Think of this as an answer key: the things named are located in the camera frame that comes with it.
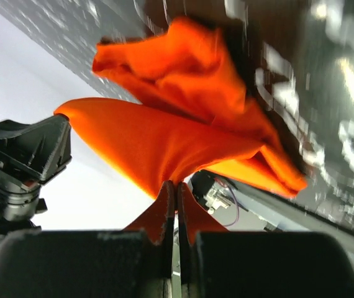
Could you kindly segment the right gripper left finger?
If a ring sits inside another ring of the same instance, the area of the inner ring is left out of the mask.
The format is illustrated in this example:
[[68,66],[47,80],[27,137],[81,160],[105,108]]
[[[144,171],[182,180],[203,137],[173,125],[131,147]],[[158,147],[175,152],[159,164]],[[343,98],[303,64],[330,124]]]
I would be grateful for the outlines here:
[[125,230],[19,230],[0,246],[0,297],[171,297],[175,187]]

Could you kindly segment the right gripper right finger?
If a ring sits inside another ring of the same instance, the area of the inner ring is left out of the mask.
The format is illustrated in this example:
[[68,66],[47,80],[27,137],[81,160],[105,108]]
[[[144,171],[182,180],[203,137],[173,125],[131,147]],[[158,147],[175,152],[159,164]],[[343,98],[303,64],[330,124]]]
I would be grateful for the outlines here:
[[342,246],[319,232],[230,232],[188,186],[176,193],[185,297],[354,297]]

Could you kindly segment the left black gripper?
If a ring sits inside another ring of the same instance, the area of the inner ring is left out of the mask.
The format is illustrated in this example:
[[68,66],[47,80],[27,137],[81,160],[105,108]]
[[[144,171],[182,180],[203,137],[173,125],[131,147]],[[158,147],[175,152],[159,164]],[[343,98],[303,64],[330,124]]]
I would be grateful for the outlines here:
[[49,182],[71,159],[71,125],[66,117],[53,115],[35,124],[0,122],[0,238],[41,228],[32,222],[47,211],[38,183]]

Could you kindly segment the orange t shirt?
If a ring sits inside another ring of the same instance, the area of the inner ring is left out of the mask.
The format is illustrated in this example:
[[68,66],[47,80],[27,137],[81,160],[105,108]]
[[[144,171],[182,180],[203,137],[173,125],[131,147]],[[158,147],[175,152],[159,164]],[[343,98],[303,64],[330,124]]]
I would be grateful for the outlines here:
[[149,196],[202,169],[287,198],[306,188],[276,127],[247,94],[220,29],[179,17],[158,36],[99,43],[92,70],[136,102],[86,97],[55,113]]

